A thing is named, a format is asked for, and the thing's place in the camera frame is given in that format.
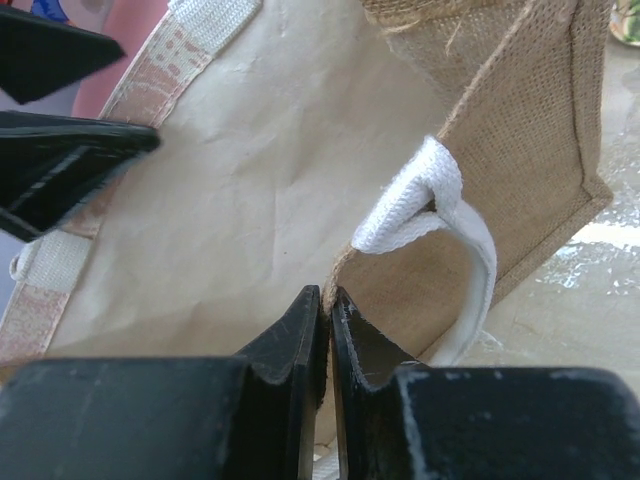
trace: white handle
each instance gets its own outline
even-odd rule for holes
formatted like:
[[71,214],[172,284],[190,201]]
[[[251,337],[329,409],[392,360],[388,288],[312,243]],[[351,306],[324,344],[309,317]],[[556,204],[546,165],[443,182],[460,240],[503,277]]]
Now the white handle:
[[[436,211],[424,211],[432,200]],[[462,311],[430,362],[451,365],[471,346],[487,316],[497,257],[484,220],[462,199],[458,164],[444,145],[427,137],[358,227],[351,245],[363,253],[382,254],[436,230],[447,230],[458,237],[472,258]]]

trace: jute bag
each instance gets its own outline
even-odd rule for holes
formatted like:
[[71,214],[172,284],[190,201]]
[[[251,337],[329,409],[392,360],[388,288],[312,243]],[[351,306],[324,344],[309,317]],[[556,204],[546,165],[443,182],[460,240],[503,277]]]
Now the jute bag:
[[[452,109],[438,138],[460,168],[464,198],[493,235],[497,302],[611,200],[596,173],[610,2],[363,4],[392,50]],[[422,187],[428,191],[431,185]],[[363,242],[363,230],[371,235],[372,228],[380,230],[389,220],[389,202],[380,201],[334,265],[324,304],[333,304],[340,284],[367,319],[408,352],[425,363],[446,365],[475,338],[488,307],[482,295],[492,272],[480,268],[473,248],[467,254],[469,242],[451,231],[450,212],[433,193],[427,198],[435,200],[432,212],[410,209],[393,231],[421,216],[445,221],[423,229],[434,233],[416,236],[403,248],[397,247],[404,242],[377,250]],[[406,201],[406,194],[405,189],[391,205]],[[482,226],[475,230],[481,232]],[[318,422],[323,439],[332,434],[323,431],[335,416],[331,400]],[[335,466],[329,460],[326,468]]]
[[[365,1],[426,83],[355,2],[266,3],[215,54],[202,35],[215,23],[189,23],[179,7],[191,3],[170,4],[105,110],[162,124],[164,148],[69,229],[90,225],[91,237],[110,203],[97,238],[76,245],[88,261],[70,291],[34,287],[38,262],[23,267],[18,288],[55,314],[37,320],[18,294],[5,359],[232,353],[321,281],[356,231],[325,307],[341,284],[407,351],[452,363],[482,323],[492,276],[495,301],[610,200],[596,174],[608,0]],[[175,50],[154,50],[167,38],[192,55],[183,70],[166,60]],[[167,81],[178,86],[160,101],[153,90],[160,109],[132,88],[136,72],[157,87],[154,72],[184,80],[189,64],[192,83]],[[444,112],[437,140],[423,141]],[[4,335],[20,318],[41,332],[13,343],[30,350]],[[330,400],[322,444],[335,436]]]

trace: paper surface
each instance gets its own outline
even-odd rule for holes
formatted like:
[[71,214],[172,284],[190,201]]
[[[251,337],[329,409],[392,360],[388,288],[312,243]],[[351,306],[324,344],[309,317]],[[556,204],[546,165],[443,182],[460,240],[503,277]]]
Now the paper surface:
[[126,175],[49,353],[234,353],[444,115],[357,2],[265,2]]

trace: fabric strap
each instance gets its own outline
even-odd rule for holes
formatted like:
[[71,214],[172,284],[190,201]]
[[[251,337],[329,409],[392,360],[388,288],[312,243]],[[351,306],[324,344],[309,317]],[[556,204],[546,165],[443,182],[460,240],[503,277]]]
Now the fabric strap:
[[[426,210],[432,202],[435,207]],[[444,145],[426,137],[357,228],[351,246],[362,253],[383,254],[436,230],[448,231],[461,240],[472,261],[462,311],[430,361],[432,366],[448,366],[467,351],[484,323],[493,297],[497,257],[484,220],[462,199],[458,164]],[[314,463],[313,480],[336,480],[339,476],[334,448]]]

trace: burlap fabric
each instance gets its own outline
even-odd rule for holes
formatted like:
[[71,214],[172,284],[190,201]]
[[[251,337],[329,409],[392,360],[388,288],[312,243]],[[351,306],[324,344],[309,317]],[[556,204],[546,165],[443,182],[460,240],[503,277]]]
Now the burlap fabric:
[[[596,173],[611,2],[363,4],[392,50],[451,108],[439,139],[459,163],[464,198],[494,236],[499,301],[611,200]],[[446,233],[384,255],[349,247],[329,279],[325,306],[343,285],[368,320],[428,362],[460,310],[467,262]]]

